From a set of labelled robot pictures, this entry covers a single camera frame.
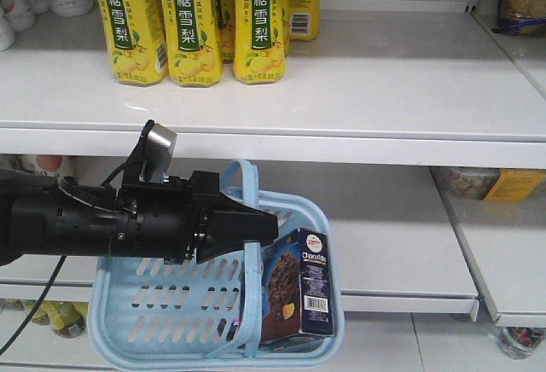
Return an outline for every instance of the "bottle label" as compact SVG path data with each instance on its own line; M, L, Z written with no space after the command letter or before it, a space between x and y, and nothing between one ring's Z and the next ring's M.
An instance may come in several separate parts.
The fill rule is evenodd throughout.
M126 50L133 49L124 0L106 0L106 3L110 14L115 47Z
M195 0L174 0L174 5L177 13L178 48L185 52L199 51Z
M522 349L531 349L537 346L543 338L543 334L533 328L506 328L513 344L522 346Z
M271 0L252 0L253 49L271 48Z

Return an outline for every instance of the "brand logo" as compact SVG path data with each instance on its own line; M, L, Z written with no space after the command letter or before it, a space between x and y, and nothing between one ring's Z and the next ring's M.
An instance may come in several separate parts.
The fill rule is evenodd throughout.
M314 234L307 236L307 247L314 253L320 253L322 251L322 241Z

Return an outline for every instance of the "snack container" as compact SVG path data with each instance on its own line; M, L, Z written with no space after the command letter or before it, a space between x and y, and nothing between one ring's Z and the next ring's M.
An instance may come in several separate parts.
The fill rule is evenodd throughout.
M441 189L468 199L522 201L546 189L546 171L482 167L431 167Z
M497 26L508 35L544 35L546 0L499 0Z

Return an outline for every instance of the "yellow package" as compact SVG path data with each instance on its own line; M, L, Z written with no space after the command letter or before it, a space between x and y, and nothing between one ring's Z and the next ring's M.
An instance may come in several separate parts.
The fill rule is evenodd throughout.
M232 62L235 55L235 0L216 0L220 49L224 63Z
M282 0L282 36L284 37L284 55L290 51L290 0Z
M320 0L290 0L290 38L311 41L320 26Z
M158 0L97 0L110 64L119 82L148 86L167 73Z
M161 0L169 73L181 86L211 86L222 78L214 0Z
M544 181L544 170L501 169L484 201L522 201Z
M276 82L285 73L282 0L235 0L235 77L246 84Z

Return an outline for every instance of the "plastic basket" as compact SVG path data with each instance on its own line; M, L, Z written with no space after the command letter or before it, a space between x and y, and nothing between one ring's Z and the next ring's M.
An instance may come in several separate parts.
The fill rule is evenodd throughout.
M242 170L242 188L230 187ZM162 259L99 259L88 328L96 351L131 371L307 367L339 348L344 332L335 245L328 220L297 195L258 190L256 166L234 160L221 179L236 201L275 214L281 235L306 227L328 236L334 336L299 345L259 344L262 260L259 243L198 265Z

